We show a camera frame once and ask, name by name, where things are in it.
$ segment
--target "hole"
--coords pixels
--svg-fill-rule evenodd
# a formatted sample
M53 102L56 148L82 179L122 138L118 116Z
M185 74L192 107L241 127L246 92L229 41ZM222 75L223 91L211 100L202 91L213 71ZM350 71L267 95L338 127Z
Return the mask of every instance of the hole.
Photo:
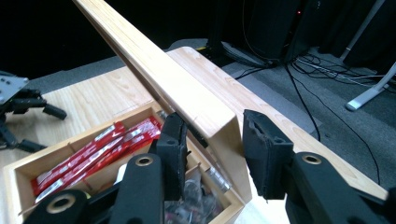
M53 206L54 206L54 207L62 207L62 206L64 206L65 204L68 204L69 202L70 202L70 201L69 201L68 199L63 198L63 199L59 200L58 202L56 202Z
M143 224L143 220L138 217L133 217L128 220L127 224Z
M259 131L260 134L264 134L264 132L256 122L253 123L253 126L257 131Z
M347 219L347 223L350 223L350 224L364 224L365 222L362 219L360 219L359 217L349 217Z
M274 142L280 144L280 143L284 143L285 140L283 138L280 138L280 137L275 137Z
M149 159L143 158L143 159L140 160L139 162L142 163L142 164L147 164L147 163L149 163Z
M47 205L47 212L51 214L62 213L64 210L73 206L76 202L76 197L72 194L64 194L53 199L49 205Z
M151 157L142 157L135 162L136 165L138 166L147 166L152 164L152 158Z
M321 159L314 155L305 155L303 156L303 160L307 163L318 165L321 164Z

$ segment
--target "metal stand leg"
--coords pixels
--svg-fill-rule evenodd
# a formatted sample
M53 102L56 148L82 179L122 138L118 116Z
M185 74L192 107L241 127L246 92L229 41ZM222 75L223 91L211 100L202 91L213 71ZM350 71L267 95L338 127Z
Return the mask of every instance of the metal stand leg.
M355 99L346 104L346 108L351 111L359 109L371 99L381 93L390 79L396 74L396 63L389 69L388 73L372 88L360 94Z

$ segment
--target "wooden table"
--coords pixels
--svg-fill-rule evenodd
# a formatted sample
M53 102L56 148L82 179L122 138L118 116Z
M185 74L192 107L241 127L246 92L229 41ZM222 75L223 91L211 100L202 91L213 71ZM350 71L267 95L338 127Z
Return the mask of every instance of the wooden table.
M382 199L386 197L386 191L375 182L336 156L194 49L180 48L167 54L230 107L238 117L241 128L244 109L260 111L294 142L296 152L304 150L318 153L327 158L352 187ZM152 100L148 91L127 67L50 92L44 98L63 108L68 117L61 121L42 113L40 109L32 109L22 116L9 116L7 125L19 139L27 138L50 146ZM0 167L27 155L18 149L2 150ZM257 196L253 186L251 183L253 200L247 204L236 223L288 222L284 201L267 203ZM6 198L3 174L0 175L0 198ZM6 206L10 205L5 200L0 201L0 223L8 223L7 214L4 213L7 211Z

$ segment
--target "power cable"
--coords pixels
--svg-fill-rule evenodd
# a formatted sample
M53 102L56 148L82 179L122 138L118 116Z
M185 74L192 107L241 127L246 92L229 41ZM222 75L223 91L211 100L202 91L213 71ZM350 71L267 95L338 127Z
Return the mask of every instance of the power cable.
M354 129L352 129L352 127L350 127L340 116L338 116L334 111L332 111L326 104L324 104L323 103L323 101L317 96L317 95L315 95L312 91L310 91L305 85L304 85L304 83L303 82L301 82L300 80L298 80L297 78L295 78L295 77L292 77L293 78L293 80L295 80L295 81L297 81L298 83L300 83L303 87L304 87L304 89L306 90L306 91L308 91L309 93L311 93L313 96L315 96L330 112L332 112L337 118L339 118L347 127L348 127L348 129L350 130L350 131L352 131L354 134L356 134L356 136L358 136L358 138L363 142L363 144L367 147L367 149L368 149L368 151L369 151L369 153L370 153L370 155L371 155L371 158L373 159L373 162L374 162L374 164L375 164L375 169L376 169L376 177L377 177L377 184L378 185L381 185L381 179L380 179L380 175L379 175L379 166L378 166L378 163L377 163L377 161L376 161L376 159L375 159L375 156L374 156L374 153L373 153L373 151L371 150L371 148L369 147L369 145L367 144L367 142L366 141L364 141L364 139L354 130Z
M296 90L297 95L298 95L298 97L300 98L300 101L301 101L301 103L303 104L306 113L308 114L309 118L312 120L312 123L313 123L314 126L315 126L315 130L316 130L317 135L318 135L318 141L320 142L320 131L319 131L317 122L314 120L314 117L312 116L311 112L309 111L308 106L305 104L305 101L304 101L304 99L303 99L303 96L300 94L300 92L299 92L299 90L298 90L298 88L297 88L297 85L296 85L296 83L295 83L295 81L294 81L294 76L291 74L291 72L290 72L290 70L289 70L287 64L285 64L285 69L286 69L286 72L288 72L288 74L289 74L291 83L293 84L294 89Z
M242 33L244 34L244 38L245 38L245 42L247 43L247 46L249 47L249 49L259 58L264 59L264 60L269 60L269 61L275 61L277 63L279 63L279 59L271 59L271 58L265 58L262 57L259 53L257 53L253 47L250 46L250 44L248 43L248 38L247 38L247 34L245 31L245 4L246 1L244 0L242 3Z
M303 63L303 64L308 65L308 66L311 66L311 67L314 68L314 70L310 71L310 72L307 72L301 66L299 66L297 64L297 62L298 63ZM359 81L356 81L356 80L357 79L363 79L363 78L370 78L370 77L383 77L383 76L353 76L351 74L346 74L346 73L343 73L343 72L340 72L340 71L331 70L331 69L328 69L328 68L325 68L325 67L322 67L322 66L319 66L319 65L316 65L316 64L304 62L304 61L302 61L300 59L296 59L291 64L291 66L296 71L298 71L299 73L309 75L310 77L313 77L313 78L331 78L331 79L334 79L335 81L338 81L338 82L341 82L341 83L344 83L344 84L357 84L357 85L362 85L362 86L365 86L365 87L372 87L373 85L366 85L366 84L373 83L373 81L369 80L369 81L359 82ZM325 77L315 77L315 76L313 76L313 75L316 75L317 72L321 73Z
M248 76L248 75L250 75L250 74L252 74L252 73L259 72L259 71L261 71L261 70L263 70L263 68L257 68L257 69L255 69L255 68L250 68L250 69L247 69L247 70L245 70L245 72L242 73L239 77L236 77L235 80L241 79L242 77L246 77L246 76Z

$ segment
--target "black plastic part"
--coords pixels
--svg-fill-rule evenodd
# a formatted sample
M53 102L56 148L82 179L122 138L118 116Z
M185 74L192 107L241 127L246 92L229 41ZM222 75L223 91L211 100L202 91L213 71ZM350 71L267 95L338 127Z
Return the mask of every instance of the black plastic part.
M192 133L192 135L195 137L195 139L201 144L202 147L207 148L209 144L206 142L206 140L202 137L202 135L198 132L198 130L195 129L194 126L188 124L187 125L188 129Z
M35 98L13 99L12 102L14 107L13 109L16 112L23 111L32 107L44 107L47 104L46 100Z
M0 120L0 134L6 143L7 148L15 148L18 145L18 140L14 134L9 131L6 124Z
M384 203L384 215L390 223L396 223L396 188L388 191L388 198Z
M222 44L220 47L216 48L206 46L204 48L198 49L197 51L218 67L223 67L227 64L234 63L234 60L227 56L225 48L222 46Z
M29 140L23 139L17 146L17 148L30 152L30 153L35 153L41 149L46 148L46 146L40 145L38 143L31 142Z
M86 205L87 195L83 191L76 189L62 190L43 200L23 223L86 224L89 223L85 213Z
M163 223L161 160L154 154L132 157L114 204L110 224Z
M295 154L288 171L295 184L292 188L286 186L287 200L291 200L286 206L290 223L303 223L302 220L323 224L382 223L332 165L318 154Z
M158 139L153 139L151 145L149 146L148 153L157 154L157 142Z
M163 163L164 197L166 201L183 198L187 166L187 124L177 114L166 117L160 138L156 143L157 155Z
M90 217L90 223L108 223L119 189L120 183L117 183L88 200L86 211Z
M292 160L293 143L264 114L245 110L243 145L258 194L267 200L284 199L281 172Z
M43 112L48 115L52 115L58 119L65 119L67 117L67 114L66 112L64 112L64 110L49 104L46 104L46 106L43 109Z

